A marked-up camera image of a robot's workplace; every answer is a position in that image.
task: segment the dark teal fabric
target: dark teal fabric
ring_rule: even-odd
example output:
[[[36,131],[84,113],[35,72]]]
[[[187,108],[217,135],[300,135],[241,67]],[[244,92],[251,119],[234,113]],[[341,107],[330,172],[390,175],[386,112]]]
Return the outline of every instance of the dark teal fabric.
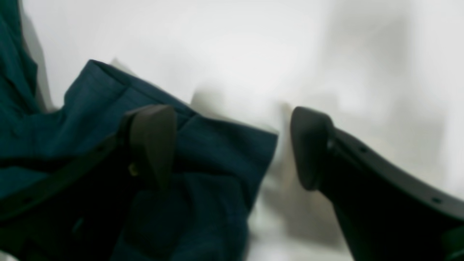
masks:
[[[41,113],[34,100],[37,68],[21,47],[17,1],[0,0],[0,14],[0,159],[77,156],[115,132],[126,111],[170,104],[178,137],[169,195],[137,195],[111,260],[241,260],[246,220],[276,135],[205,118],[161,89],[94,60],[69,87],[63,108]],[[0,169],[0,198],[47,175]]]

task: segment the folded garment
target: folded garment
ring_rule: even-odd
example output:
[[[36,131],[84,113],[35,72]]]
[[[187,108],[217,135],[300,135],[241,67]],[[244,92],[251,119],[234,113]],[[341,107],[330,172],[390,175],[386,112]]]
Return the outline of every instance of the folded garment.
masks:
[[[176,98],[110,65],[90,60],[66,92],[64,106],[41,113],[36,70],[21,46],[17,1],[0,0],[0,159],[81,155],[114,133],[123,114],[169,104],[178,136],[171,188],[162,200],[141,191],[112,261],[241,260],[247,217],[277,136],[208,119]],[[48,174],[0,168],[0,198]]]

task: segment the white background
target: white background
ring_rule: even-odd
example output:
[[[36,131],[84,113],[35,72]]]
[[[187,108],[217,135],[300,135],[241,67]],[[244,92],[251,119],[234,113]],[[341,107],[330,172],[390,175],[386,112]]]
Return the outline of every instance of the white background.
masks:
[[[209,117],[280,134],[249,219],[247,260],[351,260],[330,202],[296,179],[298,105],[464,199],[464,2],[23,0],[46,107],[87,60],[160,86]]]

